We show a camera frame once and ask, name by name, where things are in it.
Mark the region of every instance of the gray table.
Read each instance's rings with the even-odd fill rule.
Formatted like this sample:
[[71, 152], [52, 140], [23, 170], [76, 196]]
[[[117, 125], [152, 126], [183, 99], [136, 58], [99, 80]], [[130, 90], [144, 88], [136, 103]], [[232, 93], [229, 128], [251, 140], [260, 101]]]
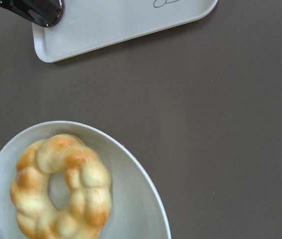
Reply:
[[124, 144], [173, 238], [282, 239], [281, 0], [222, 0], [198, 22], [52, 64], [30, 23], [0, 9], [0, 149], [49, 120]]

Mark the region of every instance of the donut hole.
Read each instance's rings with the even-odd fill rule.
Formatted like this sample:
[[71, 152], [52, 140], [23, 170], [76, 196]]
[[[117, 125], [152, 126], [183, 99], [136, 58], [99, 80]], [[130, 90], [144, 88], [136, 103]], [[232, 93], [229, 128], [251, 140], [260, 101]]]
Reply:
[[53, 173], [49, 179], [48, 195], [58, 210], [64, 210], [69, 205], [70, 190], [63, 173]]

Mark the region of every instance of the donut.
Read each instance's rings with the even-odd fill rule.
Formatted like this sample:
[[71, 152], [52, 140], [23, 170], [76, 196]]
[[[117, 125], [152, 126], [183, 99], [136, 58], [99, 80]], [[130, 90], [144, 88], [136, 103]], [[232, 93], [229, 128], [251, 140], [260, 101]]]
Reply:
[[[10, 198], [16, 219], [29, 239], [96, 239], [111, 211], [111, 176], [79, 138], [58, 134], [27, 147], [16, 165]], [[58, 210], [48, 195], [52, 173], [62, 172], [69, 205]]]

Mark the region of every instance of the drawing on tray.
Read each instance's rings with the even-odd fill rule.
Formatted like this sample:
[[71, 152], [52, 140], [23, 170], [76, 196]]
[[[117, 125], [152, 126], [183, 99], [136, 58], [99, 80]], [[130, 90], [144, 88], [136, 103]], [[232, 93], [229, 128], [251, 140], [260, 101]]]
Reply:
[[176, 2], [176, 1], [179, 1], [179, 0], [155, 0], [153, 2], [153, 6], [155, 8], [159, 8], [159, 7], [164, 6], [165, 4], [173, 3], [173, 2]]

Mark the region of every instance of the dark bottle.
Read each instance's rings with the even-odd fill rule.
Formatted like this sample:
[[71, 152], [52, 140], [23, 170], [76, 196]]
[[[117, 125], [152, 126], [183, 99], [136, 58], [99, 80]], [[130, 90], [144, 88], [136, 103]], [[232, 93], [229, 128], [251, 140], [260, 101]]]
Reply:
[[0, 7], [42, 27], [52, 27], [62, 18], [64, 0], [0, 0]]

